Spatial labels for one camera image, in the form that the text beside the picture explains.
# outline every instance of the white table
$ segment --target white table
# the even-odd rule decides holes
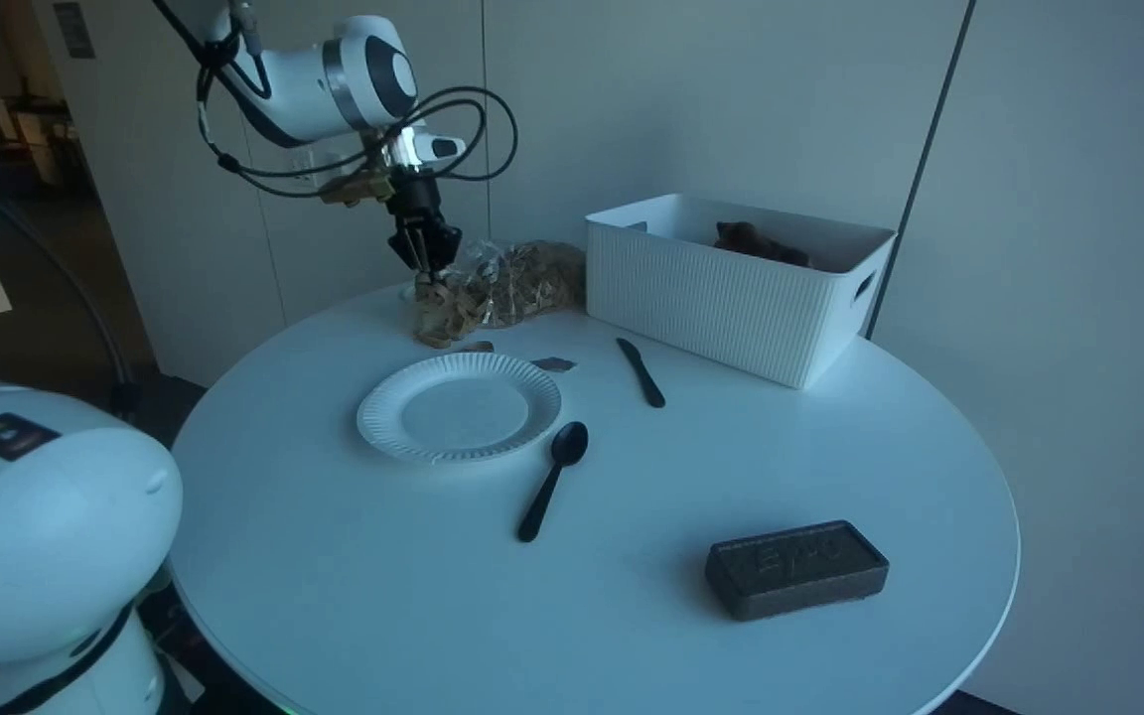
[[[488,333],[573,357],[565,417],[593,430],[537,542],[512,536],[545,442],[483,466],[374,454],[358,402],[428,357],[397,293],[353,297],[239,362],[178,434],[172,556],[185,612],[274,703],[428,709],[916,709],[996,638],[1018,593],[1018,509],[970,419],[856,342],[794,391],[548,312]],[[733,624],[703,585],[716,540],[855,518],[885,556],[871,599]]]

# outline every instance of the black case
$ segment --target black case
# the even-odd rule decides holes
[[[889,561],[851,518],[724,540],[703,561],[703,579],[733,618],[861,599],[885,577]]]

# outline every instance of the white plate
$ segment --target white plate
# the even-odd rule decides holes
[[[480,462],[537,442],[561,386],[505,353],[439,353],[385,378],[358,410],[362,435],[397,462]]]

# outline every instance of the white plastic bin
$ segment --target white plastic bin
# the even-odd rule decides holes
[[[811,266],[716,244],[717,223]],[[892,230],[655,194],[586,215],[586,312],[778,386],[811,386],[861,333]]]

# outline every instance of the black spoon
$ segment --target black spoon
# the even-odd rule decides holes
[[[548,495],[556,493],[561,483],[561,471],[565,466],[577,466],[586,448],[586,430],[585,419],[569,419],[552,442],[548,442],[548,458],[552,458],[552,467],[548,475],[541,481],[541,493],[532,495],[520,526],[516,526],[516,540],[537,540],[541,530],[541,518],[545,518],[545,509],[548,509]]]

